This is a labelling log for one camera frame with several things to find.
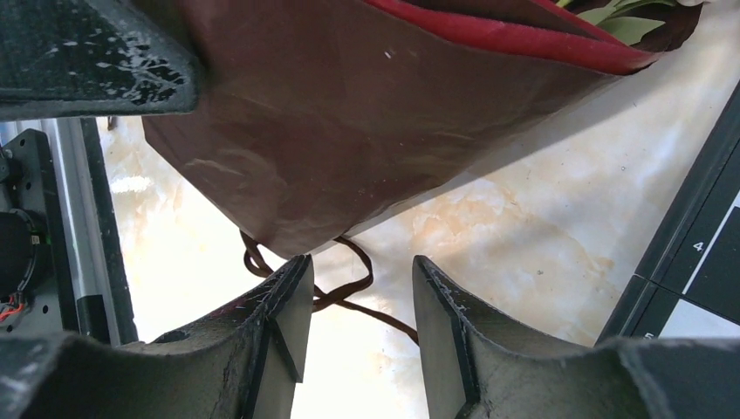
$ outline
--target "red wire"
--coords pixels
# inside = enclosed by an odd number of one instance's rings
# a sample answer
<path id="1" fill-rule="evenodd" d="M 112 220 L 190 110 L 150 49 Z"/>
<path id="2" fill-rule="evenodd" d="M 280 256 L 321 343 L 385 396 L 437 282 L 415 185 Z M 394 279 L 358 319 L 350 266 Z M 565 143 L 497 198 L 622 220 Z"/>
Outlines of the red wire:
<path id="1" fill-rule="evenodd" d="M 22 312 L 24 308 L 25 308 L 25 304 L 21 303 L 20 305 L 18 305 L 17 308 L 13 308 L 12 310 L 6 313 L 0 314 L 0 323 L 3 323 L 6 319 L 8 319 L 13 314 L 18 314 Z"/>

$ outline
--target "black plastic part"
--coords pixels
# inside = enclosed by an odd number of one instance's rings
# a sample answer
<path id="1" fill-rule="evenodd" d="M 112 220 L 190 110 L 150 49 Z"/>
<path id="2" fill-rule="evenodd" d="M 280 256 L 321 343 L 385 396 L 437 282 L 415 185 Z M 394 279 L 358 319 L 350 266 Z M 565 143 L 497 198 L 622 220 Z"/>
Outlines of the black plastic part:
<path id="1" fill-rule="evenodd" d="M 31 231 L 24 219 L 0 212 L 0 298 L 18 291 L 32 259 Z"/>
<path id="2" fill-rule="evenodd" d="M 110 345 L 111 335 L 108 331 L 106 303 L 101 295 L 88 295 L 77 300 L 79 332 Z"/>
<path id="3" fill-rule="evenodd" d="M 100 146 L 98 125 L 95 119 L 80 120 L 80 125 L 82 126 L 82 138 L 85 142 L 85 151 L 87 152 L 92 194 L 95 199 L 95 208 L 98 210 L 100 239 L 106 259 L 113 309 L 115 311 L 120 343 L 124 345 L 137 341 L 139 335 L 134 324 L 134 307 L 131 304 L 131 292 L 128 289 L 126 271 L 123 265 L 123 255 L 120 251 L 118 225 L 113 210 L 111 190 L 107 180 L 106 163 L 103 157 L 103 149 Z"/>
<path id="4" fill-rule="evenodd" d="M 481 400 L 475 367 L 466 343 L 464 325 L 435 286 L 416 286 L 427 272 L 414 268 L 414 310 L 421 351 L 421 364 L 434 366 L 424 372 L 429 412 L 433 417 L 467 417 Z"/>
<path id="5" fill-rule="evenodd" d="M 735 207 L 696 273 L 686 297 L 701 306 L 710 307 L 738 324 L 740 323 L 738 272 L 740 272 L 740 209 Z"/>
<path id="6" fill-rule="evenodd" d="M 192 111 L 195 58 L 127 3 L 0 2 L 0 120 Z"/>
<path id="7" fill-rule="evenodd" d="M 39 278 L 34 279 L 35 284 L 30 284 L 34 288 L 30 297 L 51 306 L 53 315 L 61 318 L 60 327 L 56 330 L 77 332 L 77 309 L 49 141 L 46 134 L 28 129 L 6 144 L 4 150 L 10 152 L 12 159 L 23 168 L 23 177 L 13 185 L 15 189 L 11 193 L 16 200 L 15 206 L 45 227 L 46 244 L 38 247 L 51 253 L 48 266 L 40 265 L 34 269 L 34 275 L 39 275 Z M 25 315 L 18 322 L 9 318 L 6 323 L 12 324 L 16 331 L 30 329 L 42 333 L 54 329 L 54 322 L 37 314 L 35 311 L 33 315 Z"/>
<path id="8" fill-rule="evenodd" d="M 508 317 L 428 258 L 413 269 L 431 419 L 740 417 L 740 340 L 582 347 Z M 466 386 L 479 389 L 477 399 L 461 397 Z"/>
<path id="9" fill-rule="evenodd" d="M 0 183 L 12 183 L 20 179 L 23 170 L 17 161 L 0 154 Z"/>
<path id="10" fill-rule="evenodd" d="M 0 336 L 2 417 L 287 419 L 296 384 L 288 366 L 304 363 L 312 290 L 311 258 L 302 256 L 149 345 Z"/>
<path id="11" fill-rule="evenodd" d="M 709 242 L 740 189 L 737 182 L 740 174 L 738 142 L 740 84 L 696 157 L 597 343 L 612 336 L 637 333 L 635 328 L 641 322 L 656 287 L 682 294 L 691 272 L 702 257 L 702 253 L 693 246 Z M 710 311 L 715 308 L 707 301 L 698 305 Z"/>
<path id="12" fill-rule="evenodd" d="M 640 321 L 635 324 L 632 335 L 644 339 L 659 337 L 678 301 L 678 294 L 655 287 L 653 296 L 646 304 Z"/>
<path id="13" fill-rule="evenodd" d="M 632 276 L 617 303 L 617 307 L 624 308 L 612 312 L 609 321 L 601 330 L 599 342 L 611 336 L 633 336 L 634 329 L 657 289 L 658 285 L 655 283 L 636 275 Z"/>

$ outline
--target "marble countertop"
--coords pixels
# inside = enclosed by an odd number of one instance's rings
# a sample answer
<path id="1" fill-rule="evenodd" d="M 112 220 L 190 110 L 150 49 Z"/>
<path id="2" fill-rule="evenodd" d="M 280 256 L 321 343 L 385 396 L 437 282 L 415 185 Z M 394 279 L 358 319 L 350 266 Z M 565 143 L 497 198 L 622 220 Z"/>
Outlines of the marble countertop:
<path id="1" fill-rule="evenodd" d="M 361 229 L 376 284 L 353 301 L 413 325 L 423 254 L 510 316 L 592 345 L 740 80 L 738 52 L 740 3 L 711 4 L 678 52 Z M 237 229 L 145 143 L 138 118 L 99 126 L 143 340 L 259 283 Z M 325 290 L 363 269 L 341 246 L 315 255 Z M 316 314 L 293 415 L 427 417 L 418 347 L 358 313 Z"/>

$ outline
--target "brown string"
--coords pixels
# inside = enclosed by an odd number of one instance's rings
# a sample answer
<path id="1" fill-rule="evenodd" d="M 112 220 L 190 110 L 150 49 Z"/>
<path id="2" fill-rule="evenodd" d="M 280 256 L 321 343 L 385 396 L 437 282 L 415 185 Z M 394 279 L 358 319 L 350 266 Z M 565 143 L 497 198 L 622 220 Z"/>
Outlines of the brown string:
<path id="1" fill-rule="evenodd" d="M 244 266 L 247 267 L 247 270 L 249 270 L 249 272 L 260 278 L 269 277 L 274 271 L 272 270 L 272 268 L 270 268 L 267 262 L 264 261 L 262 252 L 258 248 L 257 241 L 255 241 L 255 239 L 253 239 L 252 237 L 244 234 L 243 231 L 240 231 L 240 233 L 242 235 L 244 246 L 246 247 L 246 252 L 244 253 Z M 391 315 L 381 313 L 367 307 L 358 306 L 354 303 L 346 301 L 347 297 L 352 296 L 356 292 L 366 290 L 370 285 L 373 284 L 373 262 L 370 260 L 370 257 L 367 255 L 367 253 L 365 253 L 365 251 L 363 251 L 357 244 L 353 243 L 348 238 L 337 237 L 334 239 L 334 241 L 347 246 L 348 248 L 350 248 L 351 251 L 354 252 L 354 254 L 356 254 L 360 258 L 362 264 L 367 268 L 367 276 L 358 281 L 339 286 L 328 293 L 321 291 L 321 289 L 317 285 L 314 285 L 313 295 L 316 298 L 313 300 L 313 312 L 320 312 L 328 306 L 336 304 L 337 306 L 344 307 L 347 310 L 354 310 L 360 313 L 364 313 L 374 319 L 380 320 L 383 323 L 396 328 L 401 332 L 404 332 L 411 340 L 414 341 L 414 343 L 418 345 L 419 335 L 411 326 L 396 319 Z"/>

